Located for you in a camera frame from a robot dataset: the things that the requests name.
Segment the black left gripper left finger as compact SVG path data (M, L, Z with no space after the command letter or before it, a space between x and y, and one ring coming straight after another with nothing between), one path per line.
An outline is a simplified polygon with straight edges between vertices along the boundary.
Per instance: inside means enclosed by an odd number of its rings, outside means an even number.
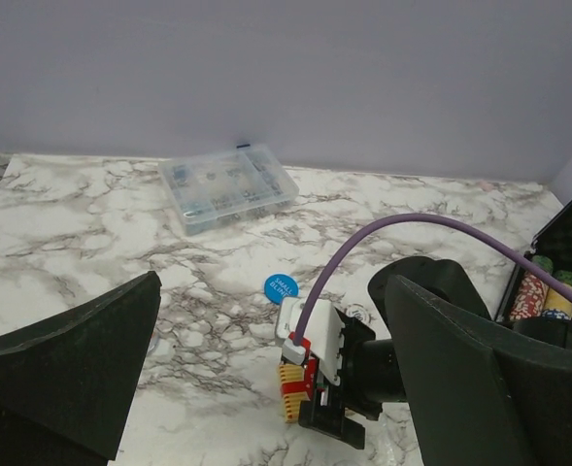
M0 461L113 461L160 306L154 271L0 336Z

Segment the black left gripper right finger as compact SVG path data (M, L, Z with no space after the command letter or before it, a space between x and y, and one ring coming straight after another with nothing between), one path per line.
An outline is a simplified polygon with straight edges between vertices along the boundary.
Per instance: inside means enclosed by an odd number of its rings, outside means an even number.
M572 465L572 350L400 276L388 328L426 465Z

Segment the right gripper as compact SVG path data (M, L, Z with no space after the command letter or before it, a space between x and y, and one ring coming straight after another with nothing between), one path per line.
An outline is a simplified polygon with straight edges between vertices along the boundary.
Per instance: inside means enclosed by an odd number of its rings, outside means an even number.
M393 341L378 340L375 332L358 319L337 313L342 327L337 355L339 382L316 371L309 401L300 405L297 423L339 440L354 449L365 447L365 428L348 418L350 410L377 421L384 403L404 403L402 382Z

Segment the blue small blind button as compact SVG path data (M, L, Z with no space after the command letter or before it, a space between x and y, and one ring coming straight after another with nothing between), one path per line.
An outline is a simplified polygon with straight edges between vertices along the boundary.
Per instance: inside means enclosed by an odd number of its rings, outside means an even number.
M289 275L274 274L265 280L263 290L270 302L281 304L286 297L297 297L299 286Z

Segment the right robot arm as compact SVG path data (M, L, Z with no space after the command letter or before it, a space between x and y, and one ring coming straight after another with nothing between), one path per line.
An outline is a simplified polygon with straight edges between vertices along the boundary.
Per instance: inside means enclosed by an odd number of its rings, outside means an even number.
M368 293L381 315L386 313L385 293L391 276L403 276L444 301L477 316L489 317L484 301L462 266L451 260L423 256L400 259L371 279ZM365 428L349 419L347 412L377 420L384 403L407 400L394 342L378 340L367 324L332 305L325 314L336 321L323 335L329 344L336 346L328 354L337 357L337 373L323 374L320 350L310 352L305 375L311 380L305 384L307 392L293 418L304 428L363 449Z

